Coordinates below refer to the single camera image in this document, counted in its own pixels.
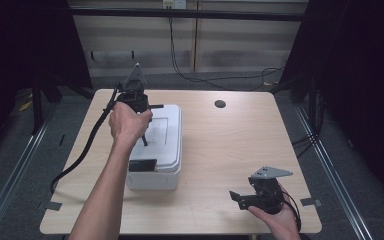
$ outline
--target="gray carpet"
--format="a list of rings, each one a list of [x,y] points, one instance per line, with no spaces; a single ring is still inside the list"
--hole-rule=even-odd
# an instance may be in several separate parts
[[[256,74],[260,73],[249,73],[248,76]],[[243,73],[207,73],[199,76],[208,79],[239,75],[242,76]],[[278,76],[275,74],[269,75],[264,80],[271,83],[278,79]],[[124,80],[124,78],[95,78],[93,84],[95,90],[113,88],[117,81]],[[149,75],[147,79],[148,89],[223,90],[208,83],[195,83],[184,80],[175,74]],[[227,89],[245,91],[260,86],[262,80],[262,78],[228,79],[214,80],[211,83],[221,85]],[[270,87],[262,84],[257,91],[265,91]],[[45,136],[0,222],[0,239],[62,238],[62,236],[49,236],[40,233],[39,225],[44,211],[38,209],[38,205],[41,202],[49,201],[51,197],[49,184],[61,172],[65,164],[90,100],[78,96],[68,89],[62,88],[61,91],[64,95],[63,99],[51,118]],[[290,100],[289,91],[282,91],[276,94],[275,97],[291,141],[304,137],[306,134],[296,113],[295,106]],[[22,104],[23,101],[23,99],[19,99],[17,106]],[[16,109],[18,108],[14,109],[7,121],[8,124],[2,132],[0,143],[0,189],[2,189],[12,168],[18,161],[23,146],[27,144],[32,128],[32,109],[30,108],[25,112],[18,112]],[[382,184],[367,169],[360,154],[349,148],[348,139],[329,114],[325,116],[321,140],[352,199],[364,217],[373,238],[384,239],[384,188]],[[300,153],[304,147],[305,145],[297,148],[296,152]],[[312,239],[358,239],[315,151],[310,148],[299,158],[299,163],[312,197],[319,199],[322,203],[317,211],[323,229],[318,234],[311,234],[310,237]],[[156,237],[131,238],[161,239]],[[229,239],[239,240],[244,239],[244,237],[230,236]],[[272,238],[270,235],[263,235],[262,239]]]

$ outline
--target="forearm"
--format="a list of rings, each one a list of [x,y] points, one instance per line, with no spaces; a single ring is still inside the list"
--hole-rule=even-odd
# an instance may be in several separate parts
[[[117,239],[128,160],[135,141],[115,139],[108,161],[73,227],[70,239]]]

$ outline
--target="small round object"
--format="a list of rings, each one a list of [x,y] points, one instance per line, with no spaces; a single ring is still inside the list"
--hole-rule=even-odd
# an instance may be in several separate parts
[[[224,108],[224,107],[226,107],[226,102],[223,101],[223,100],[217,100],[217,101],[214,103],[214,105],[216,105],[216,107],[218,107],[218,108]]]

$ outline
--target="human arm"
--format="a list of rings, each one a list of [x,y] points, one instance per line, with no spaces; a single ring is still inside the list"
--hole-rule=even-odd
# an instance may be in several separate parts
[[[282,186],[281,188],[282,191],[286,193],[286,190]],[[285,193],[283,197],[290,203],[289,196]],[[298,233],[295,215],[288,205],[282,204],[280,212],[274,215],[268,214],[254,206],[248,207],[248,211],[267,224],[276,240],[301,239]]]
[[[129,157],[151,117],[150,110],[136,114],[124,103],[114,105],[109,119],[114,140],[111,152],[74,224],[70,239],[118,238]]]

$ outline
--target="wall outlet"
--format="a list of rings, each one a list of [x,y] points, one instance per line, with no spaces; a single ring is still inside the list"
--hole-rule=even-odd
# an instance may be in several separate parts
[[[186,0],[174,0],[175,9],[186,9]]]
[[[163,8],[164,9],[174,9],[174,1],[175,0],[163,0]]]

